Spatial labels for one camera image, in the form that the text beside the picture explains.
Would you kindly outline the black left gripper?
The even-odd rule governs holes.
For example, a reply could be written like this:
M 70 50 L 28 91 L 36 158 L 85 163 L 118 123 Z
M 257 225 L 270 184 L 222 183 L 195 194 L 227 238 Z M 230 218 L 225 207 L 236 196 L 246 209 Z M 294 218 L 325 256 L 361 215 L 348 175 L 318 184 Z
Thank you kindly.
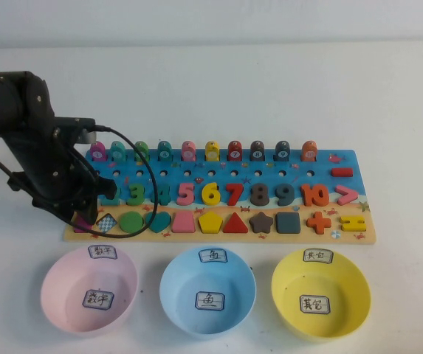
M 23 167 L 27 186 L 65 218 L 75 212 L 74 223 L 94 225 L 97 197 L 115 199 L 114 180 L 98 176 L 74 149 L 82 128 L 56 127 L 43 135 L 33 129 L 6 134 L 6 144 Z

